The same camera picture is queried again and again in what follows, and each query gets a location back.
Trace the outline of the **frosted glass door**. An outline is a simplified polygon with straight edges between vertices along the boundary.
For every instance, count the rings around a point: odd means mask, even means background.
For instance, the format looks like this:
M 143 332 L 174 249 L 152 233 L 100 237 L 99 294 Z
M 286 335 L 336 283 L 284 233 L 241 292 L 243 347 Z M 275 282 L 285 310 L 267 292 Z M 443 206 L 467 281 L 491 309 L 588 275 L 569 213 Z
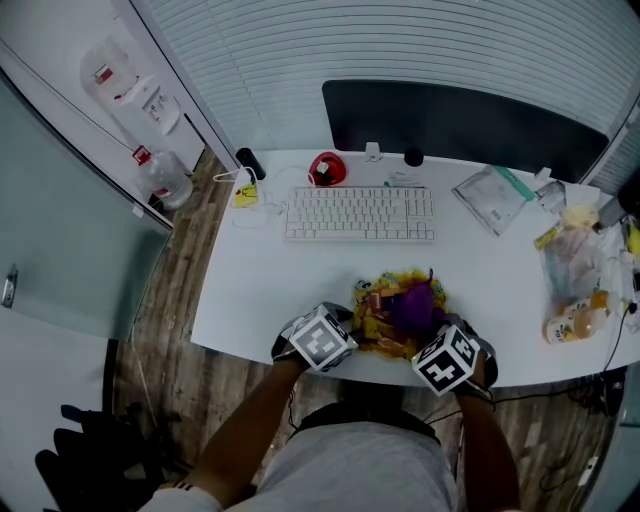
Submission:
M 0 309 L 124 341 L 169 234 L 0 69 L 0 296 L 19 270 Z

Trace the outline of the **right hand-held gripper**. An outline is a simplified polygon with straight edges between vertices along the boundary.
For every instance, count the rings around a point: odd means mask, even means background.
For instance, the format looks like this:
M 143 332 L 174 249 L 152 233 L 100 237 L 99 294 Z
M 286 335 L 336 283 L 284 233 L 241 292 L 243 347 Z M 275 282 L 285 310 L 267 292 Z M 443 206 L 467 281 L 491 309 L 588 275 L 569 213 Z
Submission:
M 495 349 L 463 319 L 447 319 L 411 365 L 437 396 L 450 391 L 489 396 L 498 378 Z

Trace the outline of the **clear zip bag green edge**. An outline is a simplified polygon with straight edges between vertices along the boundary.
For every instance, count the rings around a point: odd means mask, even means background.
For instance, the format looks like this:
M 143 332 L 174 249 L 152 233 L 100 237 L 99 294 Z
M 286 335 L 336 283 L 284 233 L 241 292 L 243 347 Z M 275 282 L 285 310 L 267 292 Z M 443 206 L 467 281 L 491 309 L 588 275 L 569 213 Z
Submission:
M 452 189 L 455 197 L 493 235 L 501 236 L 536 194 L 508 168 L 485 166 Z

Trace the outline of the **small white packet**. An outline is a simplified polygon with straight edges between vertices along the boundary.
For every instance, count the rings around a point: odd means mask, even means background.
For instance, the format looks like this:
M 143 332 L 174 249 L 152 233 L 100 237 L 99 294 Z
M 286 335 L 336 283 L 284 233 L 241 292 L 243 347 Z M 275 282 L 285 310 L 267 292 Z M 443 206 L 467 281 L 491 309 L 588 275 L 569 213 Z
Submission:
M 419 172 L 394 171 L 388 174 L 384 185 L 394 188 L 424 188 L 424 179 Z

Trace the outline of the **black monitor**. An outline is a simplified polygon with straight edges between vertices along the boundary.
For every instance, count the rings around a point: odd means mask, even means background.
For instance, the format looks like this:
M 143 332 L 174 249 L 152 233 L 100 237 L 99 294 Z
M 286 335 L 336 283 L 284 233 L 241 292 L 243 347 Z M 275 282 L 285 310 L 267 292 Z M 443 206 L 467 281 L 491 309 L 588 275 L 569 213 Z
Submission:
M 333 143 L 384 153 L 503 166 L 579 182 L 607 136 L 555 112 L 481 91 L 417 82 L 329 80 L 322 86 Z

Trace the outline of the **red round object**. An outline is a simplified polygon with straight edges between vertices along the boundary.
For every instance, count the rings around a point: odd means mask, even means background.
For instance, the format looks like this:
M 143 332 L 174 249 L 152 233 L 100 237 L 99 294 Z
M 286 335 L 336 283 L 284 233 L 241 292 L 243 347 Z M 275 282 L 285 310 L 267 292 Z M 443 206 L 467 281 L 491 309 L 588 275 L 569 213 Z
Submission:
M 308 178 L 315 187 L 332 187 L 341 184 L 347 176 L 343 160 L 332 152 L 319 154 L 311 163 Z

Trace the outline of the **black thermos bottle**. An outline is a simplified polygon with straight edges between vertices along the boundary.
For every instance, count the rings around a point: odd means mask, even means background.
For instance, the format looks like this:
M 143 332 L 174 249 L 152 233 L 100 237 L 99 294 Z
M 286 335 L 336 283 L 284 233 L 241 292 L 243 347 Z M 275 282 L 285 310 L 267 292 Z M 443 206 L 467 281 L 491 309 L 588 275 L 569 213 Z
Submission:
M 640 167 L 600 210 L 600 229 L 609 228 L 625 216 L 640 219 Z

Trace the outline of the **white window blinds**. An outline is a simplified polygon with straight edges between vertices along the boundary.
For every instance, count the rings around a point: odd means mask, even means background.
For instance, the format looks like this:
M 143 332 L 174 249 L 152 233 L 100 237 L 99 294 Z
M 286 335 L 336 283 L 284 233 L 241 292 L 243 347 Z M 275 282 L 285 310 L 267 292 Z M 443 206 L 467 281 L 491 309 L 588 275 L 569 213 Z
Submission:
M 640 162 L 640 0 L 130 0 L 232 151 L 335 148 L 329 80 L 504 96 L 605 134 L 591 172 Z

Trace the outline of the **yellow small object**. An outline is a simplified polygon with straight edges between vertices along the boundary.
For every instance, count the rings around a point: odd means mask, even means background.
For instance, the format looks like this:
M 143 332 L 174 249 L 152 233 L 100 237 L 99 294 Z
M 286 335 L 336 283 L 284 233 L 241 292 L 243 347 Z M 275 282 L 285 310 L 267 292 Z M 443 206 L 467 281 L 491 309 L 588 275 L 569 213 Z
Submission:
M 232 205 L 236 209 L 247 209 L 259 206 L 260 193 L 257 185 L 247 184 L 237 188 L 233 196 Z

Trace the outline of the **orange juice bottle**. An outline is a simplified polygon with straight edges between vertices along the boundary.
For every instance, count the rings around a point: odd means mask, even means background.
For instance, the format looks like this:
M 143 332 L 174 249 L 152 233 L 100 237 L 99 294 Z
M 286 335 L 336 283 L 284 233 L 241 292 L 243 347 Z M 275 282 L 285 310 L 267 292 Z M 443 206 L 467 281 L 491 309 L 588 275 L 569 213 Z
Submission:
M 574 342 L 591 337 L 601 321 L 588 301 L 582 300 L 565 307 L 550 318 L 542 328 L 544 339 L 550 344 Z
M 615 292 L 599 290 L 590 296 L 575 300 L 561 310 L 563 315 L 574 313 L 579 309 L 603 309 L 607 315 L 615 313 L 621 303 L 621 296 Z

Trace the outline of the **silver foil packet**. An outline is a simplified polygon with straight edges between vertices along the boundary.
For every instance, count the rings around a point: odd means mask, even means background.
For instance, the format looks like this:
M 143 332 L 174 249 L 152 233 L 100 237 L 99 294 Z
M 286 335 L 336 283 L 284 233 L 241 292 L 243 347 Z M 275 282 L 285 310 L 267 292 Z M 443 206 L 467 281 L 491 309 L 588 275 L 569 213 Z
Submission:
M 543 210 L 561 215 L 566 210 L 566 187 L 558 180 L 549 182 L 535 192 L 538 204 Z

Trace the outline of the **purple cloth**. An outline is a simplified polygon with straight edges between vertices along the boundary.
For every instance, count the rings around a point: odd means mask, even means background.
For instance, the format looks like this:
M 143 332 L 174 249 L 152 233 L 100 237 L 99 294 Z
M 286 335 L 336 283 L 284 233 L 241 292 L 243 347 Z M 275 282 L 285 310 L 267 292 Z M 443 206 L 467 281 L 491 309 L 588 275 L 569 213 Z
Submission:
M 429 275 L 413 276 L 408 289 L 395 295 L 390 322 L 397 332 L 425 334 L 440 329 L 446 321 L 447 295 L 440 281 Z

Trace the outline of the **person's right forearm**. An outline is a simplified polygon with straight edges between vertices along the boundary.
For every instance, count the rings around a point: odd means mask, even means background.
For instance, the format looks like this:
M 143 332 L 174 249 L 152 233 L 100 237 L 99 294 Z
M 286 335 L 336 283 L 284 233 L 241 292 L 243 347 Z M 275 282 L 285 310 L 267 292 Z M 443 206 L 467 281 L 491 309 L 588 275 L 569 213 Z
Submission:
M 468 512 L 520 510 L 516 464 L 492 405 L 477 393 L 458 392 L 456 399 L 464 427 L 464 486 Z

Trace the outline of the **person's left forearm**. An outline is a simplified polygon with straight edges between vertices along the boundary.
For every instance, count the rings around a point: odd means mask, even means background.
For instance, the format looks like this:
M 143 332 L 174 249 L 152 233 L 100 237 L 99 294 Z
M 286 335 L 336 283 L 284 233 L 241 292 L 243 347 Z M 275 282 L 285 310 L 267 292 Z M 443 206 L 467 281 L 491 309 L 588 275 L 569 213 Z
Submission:
M 185 483 L 207 492 L 223 508 L 237 503 L 258 471 L 306 369 L 297 359 L 275 362 L 210 438 Z

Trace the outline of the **black cylinder speaker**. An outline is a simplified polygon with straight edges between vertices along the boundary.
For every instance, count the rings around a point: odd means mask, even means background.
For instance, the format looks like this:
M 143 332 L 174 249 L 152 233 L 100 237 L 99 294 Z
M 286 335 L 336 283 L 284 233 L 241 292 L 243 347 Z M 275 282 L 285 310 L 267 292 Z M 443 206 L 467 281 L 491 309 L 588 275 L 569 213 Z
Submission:
M 262 165 L 257 160 L 253 151 L 247 147 L 243 147 L 237 150 L 236 159 L 241 166 L 248 172 L 251 181 L 262 181 L 266 178 L 266 173 Z

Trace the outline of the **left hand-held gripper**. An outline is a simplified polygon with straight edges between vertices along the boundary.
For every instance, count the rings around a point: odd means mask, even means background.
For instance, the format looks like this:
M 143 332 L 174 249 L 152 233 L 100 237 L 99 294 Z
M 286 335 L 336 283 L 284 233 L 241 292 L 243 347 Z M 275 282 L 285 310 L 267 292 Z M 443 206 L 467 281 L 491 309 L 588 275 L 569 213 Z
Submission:
M 343 306 L 318 304 L 282 328 L 271 350 L 272 360 L 296 359 L 314 371 L 329 371 L 358 348 L 348 330 L 352 318 Z

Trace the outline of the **clear plastic bag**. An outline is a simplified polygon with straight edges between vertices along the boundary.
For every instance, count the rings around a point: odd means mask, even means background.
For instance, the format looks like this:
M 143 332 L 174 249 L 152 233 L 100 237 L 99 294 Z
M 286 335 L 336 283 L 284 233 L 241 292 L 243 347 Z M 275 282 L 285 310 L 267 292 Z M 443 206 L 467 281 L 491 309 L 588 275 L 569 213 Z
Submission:
M 617 248 L 614 231 L 600 225 L 594 203 L 568 207 L 533 245 L 540 256 L 548 317 L 603 288 Z

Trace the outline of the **person's grey shirt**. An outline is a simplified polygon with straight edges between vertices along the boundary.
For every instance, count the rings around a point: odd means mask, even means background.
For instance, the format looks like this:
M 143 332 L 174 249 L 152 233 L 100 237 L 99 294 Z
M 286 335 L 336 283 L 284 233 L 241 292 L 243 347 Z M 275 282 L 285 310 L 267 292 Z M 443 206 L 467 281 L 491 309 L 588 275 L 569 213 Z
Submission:
M 228 510 L 200 489 L 157 491 L 140 512 L 455 512 L 447 458 L 432 438 L 359 422 L 306 429 L 276 454 L 256 494 Z

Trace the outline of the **person's black trousers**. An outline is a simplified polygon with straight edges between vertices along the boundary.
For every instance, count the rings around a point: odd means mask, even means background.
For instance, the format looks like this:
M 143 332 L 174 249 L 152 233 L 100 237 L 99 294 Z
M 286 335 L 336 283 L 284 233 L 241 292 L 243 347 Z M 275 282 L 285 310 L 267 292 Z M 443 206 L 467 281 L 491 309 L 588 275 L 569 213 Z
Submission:
M 306 416 L 295 429 L 299 432 L 321 426 L 371 422 L 419 433 L 439 442 L 435 430 L 416 416 L 403 409 L 365 407 L 350 402 L 336 402 L 326 405 Z

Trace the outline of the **white keyboard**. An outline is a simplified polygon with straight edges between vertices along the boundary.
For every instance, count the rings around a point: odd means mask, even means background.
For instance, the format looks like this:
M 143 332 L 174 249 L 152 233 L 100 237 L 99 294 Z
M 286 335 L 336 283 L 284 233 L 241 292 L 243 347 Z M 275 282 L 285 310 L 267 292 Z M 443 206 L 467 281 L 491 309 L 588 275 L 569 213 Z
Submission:
M 433 243 L 434 201 L 427 188 L 296 188 L 289 194 L 284 238 Z

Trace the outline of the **clear water jug red cap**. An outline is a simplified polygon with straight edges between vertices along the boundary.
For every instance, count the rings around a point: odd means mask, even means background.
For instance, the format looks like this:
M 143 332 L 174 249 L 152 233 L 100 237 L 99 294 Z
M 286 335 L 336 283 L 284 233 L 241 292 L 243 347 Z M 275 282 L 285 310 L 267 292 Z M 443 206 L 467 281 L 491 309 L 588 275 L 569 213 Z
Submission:
M 140 145 L 132 157 L 137 163 L 138 181 L 160 200 L 166 210 L 178 210 L 188 202 L 193 184 L 174 153 L 149 151 Z

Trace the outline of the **black office chair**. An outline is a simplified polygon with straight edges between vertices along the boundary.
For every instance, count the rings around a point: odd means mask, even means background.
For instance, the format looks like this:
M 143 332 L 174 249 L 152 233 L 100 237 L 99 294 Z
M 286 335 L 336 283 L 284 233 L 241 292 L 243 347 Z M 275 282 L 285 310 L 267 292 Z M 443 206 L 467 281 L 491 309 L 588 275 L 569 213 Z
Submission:
M 139 403 L 121 416 L 67 404 L 60 412 L 81 430 L 56 429 L 55 449 L 35 456 L 56 503 L 44 512 L 136 512 L 166 482 L 167 471 L 183 471 L 171 454 L 170 427 L 181 420 L 175 412 L 160 418 L 148 436 Z

